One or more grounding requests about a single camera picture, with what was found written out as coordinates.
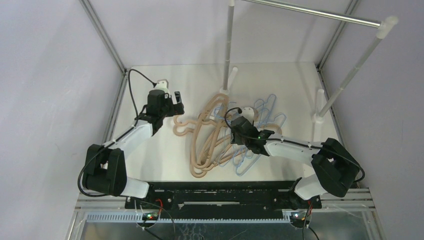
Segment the light blue wire hanger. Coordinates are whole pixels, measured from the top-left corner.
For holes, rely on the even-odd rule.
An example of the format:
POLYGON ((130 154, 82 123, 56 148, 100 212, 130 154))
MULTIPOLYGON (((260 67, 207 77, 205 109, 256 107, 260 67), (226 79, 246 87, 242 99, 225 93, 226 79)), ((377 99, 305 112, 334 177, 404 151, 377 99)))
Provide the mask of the light blue wire hanger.
MULTIPOLYGON (((242 110, 244 112, 247 111, 249 114, 254 112, 252 124, 259 130, 271 129, 278 133, 282 133, 282 126, 287 119, 284 113, 280 112, 275 115, 273 114, 274 108, 267 108, 264 103, 257 104, 254 107, 244 107, 242 110)), ((230 130, 227 126, 219 130, 216 144, 218 146, 223 146, 222 151, 215 160, 221 167, 227 165, 227 162, 231 162, 236 169, 244 166, 244 172, 246 172, 261 158, 258 154, 248 150, 245 146, 231 144, 230 130)))
POLYGON ((213 110, 213 117, 216 121, 215 130, 208 138, 208 156, 214 157, 213 161, 218 165, 225 165, 228 161, 240 158, 237 164, 241 164, 245 157, 251 158, 253 154, 248 153, 245 146, 231 144, 231 130, 227 124, 227 114, 230 113, 231 102, 223 102, 213 110))
MULTIPOLYGON (((258 119, 253 125, 259 130, 272 130, 281 134, 287 116, 282 112, 276 115, 272 115, 272 113, 267 108, 260 110, 258 119)), ((228 128, 221 130, 219 136, 220 138, 216 143, 219 152, 214 155, 214 159, 212 160, 214 167, 232 165, 234 173, 241 177, 261 158, 259 154, 253 153, 246 146, 237 146, 231 143, 231 134, 228 128)))
MULTIPOLYGON (((254 127, 260 130, 271 130, 276 133, 282 133, 282 127, 275 123, 275 120, 272 120, 274 105, 276 101, 276 96, 274 94, 270 94, 267 99, 258 98, 253 104, 237 106, 238 109, 244 107, 253 107, 257 110, 257 119, 256 121, 251 122, 254 127)), ((227 114, 226 120, 230 124, 233 120, 240 116, 240 110, 234 109, 231 110, 230 113, 227 114)))

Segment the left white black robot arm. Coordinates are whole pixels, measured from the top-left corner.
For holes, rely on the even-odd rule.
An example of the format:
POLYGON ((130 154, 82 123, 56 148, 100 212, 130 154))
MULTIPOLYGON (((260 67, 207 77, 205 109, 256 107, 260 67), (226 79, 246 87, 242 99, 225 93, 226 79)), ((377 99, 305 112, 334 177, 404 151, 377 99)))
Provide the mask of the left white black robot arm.
POLYGON ((96 191, 96 197, 134 197, 143 208, 156 203, 157 196, 149 190, 149 183, 127 175, 126 158, 144 141, 154 136, 167 117, 184 114, 181 93, 170 93, 163 89, 152 89, 147 104, 134 119, 133 124, 118 138, 103 144, 92 144, 86 152, 85 165, 78 175, 80 192, 96 191))

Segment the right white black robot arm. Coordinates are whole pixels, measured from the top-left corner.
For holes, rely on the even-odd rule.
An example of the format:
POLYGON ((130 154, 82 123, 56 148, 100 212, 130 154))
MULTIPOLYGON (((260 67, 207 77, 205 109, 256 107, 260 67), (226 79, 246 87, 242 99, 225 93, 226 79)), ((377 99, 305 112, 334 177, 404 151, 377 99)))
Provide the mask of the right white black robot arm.
POLYGON ((323 194, 344 197, 363 169, 353 156, 334 138, 325 142, 300 142, 272 130, 258 130, 240 116, 229 122, 231 143, 245 146, 257 155, 281 157, 313 169, 307 177, 296 180, 289 203, 302 208, 310 199, 323 194))

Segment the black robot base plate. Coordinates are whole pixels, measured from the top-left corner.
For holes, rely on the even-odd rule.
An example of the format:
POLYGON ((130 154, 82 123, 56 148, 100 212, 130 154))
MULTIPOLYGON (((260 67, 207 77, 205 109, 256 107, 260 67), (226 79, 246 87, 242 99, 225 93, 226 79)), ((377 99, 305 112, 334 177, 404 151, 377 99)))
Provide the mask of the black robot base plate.
POLYGON ((289 181, 153 181, 145 198, 125 201, 127 210, 157 210, 174 220, 273 220, 284 211, 322 208, 321 198, 303 200, 289 181))

